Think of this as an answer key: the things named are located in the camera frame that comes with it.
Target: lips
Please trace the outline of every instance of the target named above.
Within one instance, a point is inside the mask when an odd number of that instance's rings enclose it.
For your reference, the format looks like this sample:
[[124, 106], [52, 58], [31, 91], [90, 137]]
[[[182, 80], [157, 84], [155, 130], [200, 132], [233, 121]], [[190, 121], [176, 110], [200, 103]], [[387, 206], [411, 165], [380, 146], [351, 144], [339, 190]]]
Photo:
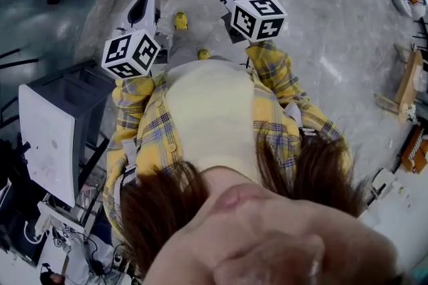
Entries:
[[238, 206], [247, 201], [264, 201], [272, 196], [263, 187], [256, 184], [240, 184], [235, 185], [217, 198], [209, 215], [216, 213], [225, 213], [235, 210]]

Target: wooden chair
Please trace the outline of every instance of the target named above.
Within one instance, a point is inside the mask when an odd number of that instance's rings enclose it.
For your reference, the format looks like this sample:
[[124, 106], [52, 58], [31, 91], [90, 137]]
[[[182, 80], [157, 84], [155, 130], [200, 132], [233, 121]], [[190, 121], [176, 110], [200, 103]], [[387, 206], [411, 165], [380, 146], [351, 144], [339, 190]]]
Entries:
[[374, 100], [383, 110], [397, 114], [400, 122], [406, 122], [406, 108], [414, 103], [417, 94], [417, 90], [413, 85], [413, 78], [418, 66], [423, 69], [423, 59], [421, 51], [419, 50], [413, 52], [398, 45], [395, 47], [398, 51], [402, 50], [410, 53], [409, 59], [406, 62], [407, 66], [400, 83], [400, 88], [394, 100], [376, 93], [374, 93]]

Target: gray floor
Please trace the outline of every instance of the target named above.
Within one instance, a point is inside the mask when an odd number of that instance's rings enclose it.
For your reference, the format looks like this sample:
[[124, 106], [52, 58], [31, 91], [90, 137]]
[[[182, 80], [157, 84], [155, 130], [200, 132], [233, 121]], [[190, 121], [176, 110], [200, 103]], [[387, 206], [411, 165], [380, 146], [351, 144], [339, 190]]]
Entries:
[[[100, 58], [112, 22], [130, 0], [117, 0], [109, 7], [102, 29], [94, 29], [92, 18], [87, 41], [81, 41], [77, 58], [90, 47]], [[288, 12], [276, 43], [293, 58], [294, 71], [303, 87], [323, 111], [340, 127], [353, 151], [358, 153], [356, 171], [365, 176], [380, 167], [391, 167], [409, 124], [380, 110], [373, 92], [392, 96], [398, 88], [403, 65], [393, 44], [409, 45], [417, 26], [399, 15], [391, 0], [280, 0]], [[209, 48], [236, 62], [246, 61], [246, 43], [232, 45], [220, 17], [226, 10], [218, 0], [163, 0], [159, 31], [173, 33], [173, 17], [185, 11], [190, 31], [199, 47]], [[113, 131], [116, 112], [109, 107], [104, 130]]]
[[[0, 104], [17, 95], [18, 86], [72, 65], [76, 42], [95, 0], [0, 0], [0, 54], [21, 48], [2, 64], [39, 58], [36, 64], [0, 70]], [[4, 118], [17, 114], [17, 104]], [[2, 129], [0, 138], [16, 140], [19, 121]]]

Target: white box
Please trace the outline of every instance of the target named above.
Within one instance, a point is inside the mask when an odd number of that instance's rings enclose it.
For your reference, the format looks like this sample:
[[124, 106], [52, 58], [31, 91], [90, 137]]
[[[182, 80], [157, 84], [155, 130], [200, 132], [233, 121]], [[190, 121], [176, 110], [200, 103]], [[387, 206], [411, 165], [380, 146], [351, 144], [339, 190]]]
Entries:
[[106, 41], [101, 66], [114, 78], [145, 77], [160, 50], [145, 29], [133, 31]]
[[278, 0], [235, 1], [231, 26], [251, 42], [272, 39], [281, 32], [287, 16]]

